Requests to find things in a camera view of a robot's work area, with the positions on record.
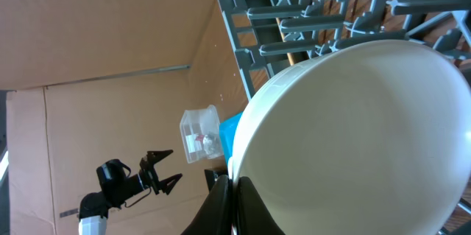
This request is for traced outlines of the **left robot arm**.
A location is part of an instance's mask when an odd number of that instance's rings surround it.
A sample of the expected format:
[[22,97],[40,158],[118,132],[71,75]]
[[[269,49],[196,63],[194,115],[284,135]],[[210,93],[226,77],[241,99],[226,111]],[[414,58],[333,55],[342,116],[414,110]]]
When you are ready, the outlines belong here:
[[127,201],[142,192],[170,194],[183,176],[181,173],[160,179],[155,164],[173,153],[172,150],[149,151],[141,159],[140,169],[131,169],[118,159],[112,159],[96,169],[101,190],[85,195],[79,207],[79,235],[105,235],[109,210],[129,208]]

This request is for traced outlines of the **light green saucer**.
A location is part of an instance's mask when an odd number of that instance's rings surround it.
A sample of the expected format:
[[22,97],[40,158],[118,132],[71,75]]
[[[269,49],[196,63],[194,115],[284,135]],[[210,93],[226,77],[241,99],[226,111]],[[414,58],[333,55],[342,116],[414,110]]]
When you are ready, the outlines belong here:
[[470,177],[470,86],[442,54],[373,41],[290,66],[249,101],[233,180],[286,234],[434,234]]

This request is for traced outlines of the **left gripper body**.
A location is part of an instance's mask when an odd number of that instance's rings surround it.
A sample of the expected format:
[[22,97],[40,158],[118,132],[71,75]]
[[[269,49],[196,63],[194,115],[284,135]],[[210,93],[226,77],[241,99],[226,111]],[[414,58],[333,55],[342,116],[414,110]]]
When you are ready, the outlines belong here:
[[155,171],[155,164],[157,162],[158,160],[155,155],[146,155],[139,163],[141,168],[140,175],[144,179],[144,185],[152,189],[155,194],[160,193],[159,180]]

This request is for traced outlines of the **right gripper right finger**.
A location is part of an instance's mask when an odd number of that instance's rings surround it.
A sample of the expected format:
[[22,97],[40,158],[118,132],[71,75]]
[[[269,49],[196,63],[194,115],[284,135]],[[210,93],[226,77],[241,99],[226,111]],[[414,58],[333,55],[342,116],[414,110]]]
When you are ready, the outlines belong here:
[[236,188],[238,235],[284,235],[248,177],[238,179]]

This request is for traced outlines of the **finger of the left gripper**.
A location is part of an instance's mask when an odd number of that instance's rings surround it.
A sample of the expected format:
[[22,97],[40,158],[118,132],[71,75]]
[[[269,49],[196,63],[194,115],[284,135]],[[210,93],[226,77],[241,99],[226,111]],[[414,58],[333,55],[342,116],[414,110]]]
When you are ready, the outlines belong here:
[[155,165],[173,153],[173,150],[148,151],[146,159],[149,164]]
[[173,175],[167,179],[159,181],[159,189],[165,194],[170,194],[172,189],[176,186],[177,182],[183,175],[181,173]]

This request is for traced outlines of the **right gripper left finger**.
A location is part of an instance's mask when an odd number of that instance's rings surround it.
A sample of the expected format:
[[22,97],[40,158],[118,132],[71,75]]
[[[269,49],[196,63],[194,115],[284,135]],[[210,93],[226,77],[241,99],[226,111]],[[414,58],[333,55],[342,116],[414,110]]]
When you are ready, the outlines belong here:
[[195,218],[182,235],[231,235],[232,189],[229,177],[219,176]]

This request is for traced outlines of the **red snack wrapper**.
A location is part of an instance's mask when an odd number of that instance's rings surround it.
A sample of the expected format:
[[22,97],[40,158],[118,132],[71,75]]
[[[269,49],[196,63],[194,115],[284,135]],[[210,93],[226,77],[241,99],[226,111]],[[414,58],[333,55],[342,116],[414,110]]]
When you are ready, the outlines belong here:
[[199,141],[203,144],[204,140],[205,140],[205,135],[200,134],[200,135],[196,136],[195,140]]

